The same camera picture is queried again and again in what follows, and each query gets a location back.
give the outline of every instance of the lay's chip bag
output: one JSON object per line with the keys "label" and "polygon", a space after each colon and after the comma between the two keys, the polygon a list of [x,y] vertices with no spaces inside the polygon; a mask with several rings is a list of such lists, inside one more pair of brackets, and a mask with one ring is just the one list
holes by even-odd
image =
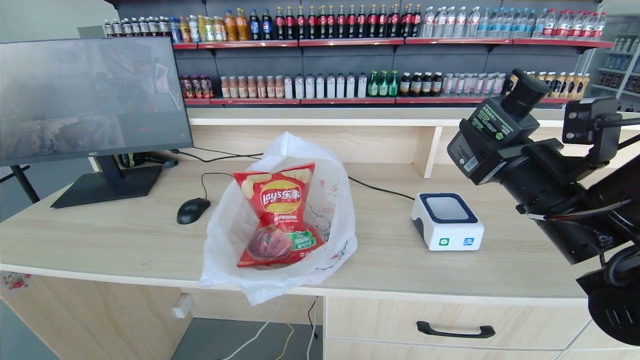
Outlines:
{"label": "lay's chip bag", "polygon": [[308,163],[273,174],[234,172],[259,219],[238,267],[297,263],[324,244],[303,218],[315,168],[315,163]]}

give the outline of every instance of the computer mouse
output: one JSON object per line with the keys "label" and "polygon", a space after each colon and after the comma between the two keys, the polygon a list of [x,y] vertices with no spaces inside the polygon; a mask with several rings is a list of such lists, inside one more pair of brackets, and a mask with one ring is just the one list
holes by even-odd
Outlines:
{"label": "computer mouse", "polygon": [[178,224],[187,225],[198,221],[202,213],[209,209],[209,206],[211,206],[211,201],[201,197],[185,201],[178,209]]}

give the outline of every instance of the black drawer handle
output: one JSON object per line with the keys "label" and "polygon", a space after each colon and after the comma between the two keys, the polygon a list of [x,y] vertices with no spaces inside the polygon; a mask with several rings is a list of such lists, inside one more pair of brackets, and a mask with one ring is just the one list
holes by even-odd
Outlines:
{"label": "black drawer handle", "polygon": [[418,331],[424,334],[447,336],[448,338],[488,339],[495,335],[495,330],[493,330],[493,327],[489,325],[480,326],[479,334],[454,334],[452,332],[441,332],[433,330],[428,322],[417,322],[416,324],[418,325]]}

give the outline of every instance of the plastic bag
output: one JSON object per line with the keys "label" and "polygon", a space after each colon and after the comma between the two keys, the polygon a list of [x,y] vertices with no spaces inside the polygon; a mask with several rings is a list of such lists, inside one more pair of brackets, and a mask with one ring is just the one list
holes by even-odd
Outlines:
{"label": "plastic bag", "polygon": [[302,284],[319,284],[356,250],[355,211],[349,178],[342,162],[323,149],[290,133],[273,140],[262,159],[247,170],[276,172],[315,161],[305,221],[325,244],[288,266],[238,268],[236,263],[253,234],[258,218],[233,181],[216,206],[207,228],[200,286],[237,286],[251,305],[273,299]]}

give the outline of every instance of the green glass bottle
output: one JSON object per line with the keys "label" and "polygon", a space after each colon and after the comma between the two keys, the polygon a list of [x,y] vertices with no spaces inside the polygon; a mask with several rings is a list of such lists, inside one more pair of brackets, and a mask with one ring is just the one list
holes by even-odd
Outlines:
{"label": "green glass bottle", "polygon": [[398,95],[398,71],[391,72],[391,82],[389,83],[389,96],[396,97]]}
{"label": "green glass bottle", "polygon": [[389,94],[389,83],[387,83],[387,71],[382,70],[380,77],[380,85],[378,86],[378,95],[387,96]]}
{"label": "green glass bottle", "polygon": [[378,72],[375,70],[371,72],[371,80],[369,80],[369,86],[367,88],[367,96],[378,96]]}

